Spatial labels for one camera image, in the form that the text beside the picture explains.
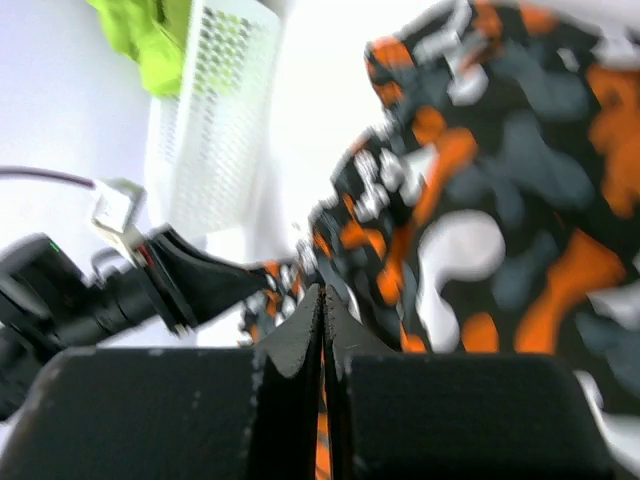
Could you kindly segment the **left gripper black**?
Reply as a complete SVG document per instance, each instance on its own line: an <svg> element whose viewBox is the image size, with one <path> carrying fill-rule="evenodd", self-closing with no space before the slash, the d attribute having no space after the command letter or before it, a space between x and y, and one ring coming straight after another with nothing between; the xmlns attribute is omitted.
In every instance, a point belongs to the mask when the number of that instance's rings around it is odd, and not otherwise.
<svg viewBox="0 0 640 480"><path fill-rule="evenodd" d="M262 267L206 254L163 227L129 243L133 263L106 281L74 317L74 343L96 345L158 316L176 336L189 333L269 282Z"/></svg>

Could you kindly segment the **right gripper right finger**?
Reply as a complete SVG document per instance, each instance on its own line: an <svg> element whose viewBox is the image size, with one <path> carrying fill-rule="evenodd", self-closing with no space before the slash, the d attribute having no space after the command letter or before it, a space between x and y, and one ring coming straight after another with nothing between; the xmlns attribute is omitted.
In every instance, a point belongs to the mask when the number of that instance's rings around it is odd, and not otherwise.
<svg viewBox="0 0 640 480"><path fill-rule="evenodd" d="M402 354L333 288L324 357L336 479L611 479L576 377L554 358Z"/></svg>

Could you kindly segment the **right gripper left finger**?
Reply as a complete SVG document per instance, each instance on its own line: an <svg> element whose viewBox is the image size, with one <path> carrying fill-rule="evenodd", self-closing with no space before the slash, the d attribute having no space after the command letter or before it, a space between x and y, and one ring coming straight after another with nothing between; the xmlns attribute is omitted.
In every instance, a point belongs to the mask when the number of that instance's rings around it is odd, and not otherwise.
<svg viewBox="0 0 640 480"><path fill-rule="evenodd" d="M251 348L78 347L37 374L5 479L311 479L323 292Z"/></svg>

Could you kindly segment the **orange camouflage shorts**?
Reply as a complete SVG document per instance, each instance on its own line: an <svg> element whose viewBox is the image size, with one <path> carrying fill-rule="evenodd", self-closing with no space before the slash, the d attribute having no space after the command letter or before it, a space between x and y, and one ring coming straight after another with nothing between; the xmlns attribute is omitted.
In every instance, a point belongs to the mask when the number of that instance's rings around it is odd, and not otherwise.
<svg viewBox="0 0 640 480"><path fill-rule="evenodd" d="M639 475L639 5L443 1L369 43L386 119L305 174L328 198L244 331L332 284L404 352L540 353Z"/></svg>

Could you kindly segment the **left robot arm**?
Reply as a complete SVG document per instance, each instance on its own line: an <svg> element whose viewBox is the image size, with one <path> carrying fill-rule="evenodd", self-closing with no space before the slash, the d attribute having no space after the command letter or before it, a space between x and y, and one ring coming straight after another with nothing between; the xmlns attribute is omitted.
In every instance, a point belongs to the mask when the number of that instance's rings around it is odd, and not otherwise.
<svg viewBox="0 0 640 480"><path fill-rule="evenodd" d="M24 403L58 353L92 346L160 317L173 334L195 330L269 286L262 267L211 257L164 228L133 248L132 265L87 283L46 235L1 259L1 418Z"/></svg>

